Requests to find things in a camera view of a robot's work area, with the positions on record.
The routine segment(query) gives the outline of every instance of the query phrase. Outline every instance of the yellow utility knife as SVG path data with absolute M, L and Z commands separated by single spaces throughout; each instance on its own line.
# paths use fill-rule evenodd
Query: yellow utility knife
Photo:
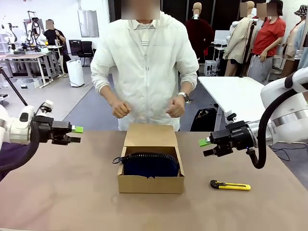
M 211 180 L 211 186 L 214 189 L 233 189 L 233 190 L 246 190 L 249 191 L 251 189 L 249 184 L 230 184 L 223 183 L 217 180 Z

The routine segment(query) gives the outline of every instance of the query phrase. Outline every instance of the hat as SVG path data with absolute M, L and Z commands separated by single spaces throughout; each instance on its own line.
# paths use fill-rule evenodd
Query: hat
M 298 11 L 294 12 L 295 15 L 306 18 L 307 15 L 307 6 L 301 5 L 298 9 Z
M 281 0 L 270 0 L 269 3 L 276 3 L 277 4 L 277 13 L 279 16 L 283 16 L 282 9 L 283 9 L 283 1 Z

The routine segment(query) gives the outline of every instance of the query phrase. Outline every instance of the dark red sweater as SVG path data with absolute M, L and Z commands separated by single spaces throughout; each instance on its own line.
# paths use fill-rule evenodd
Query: dark red sweater
M 197 58 L 204 57 L 204 50 L 214 41 L 215 34 L 212 27 L 206 20 L 190 19 L 186 22 L 186 28 Z

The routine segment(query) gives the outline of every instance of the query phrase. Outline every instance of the gray pants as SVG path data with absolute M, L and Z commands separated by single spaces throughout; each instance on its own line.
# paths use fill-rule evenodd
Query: gray pants
M 248 70 L 248 77 L 262 83 L 263 85 L 267 84 L 270 71 L 273 67 L 273 58 L 274 57 L 266 58 L 261 62 L 259 56 L 252 56 Z

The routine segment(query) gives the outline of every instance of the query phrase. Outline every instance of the dark blue pouch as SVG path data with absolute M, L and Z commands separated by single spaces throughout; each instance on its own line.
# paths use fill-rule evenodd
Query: dark blue pouch
M 177 177 L 179 174 L 179 163 L 167 154 L 137 152 L 117 157 L 114 164 L 123 163 L 124 175 L 142 177 Z

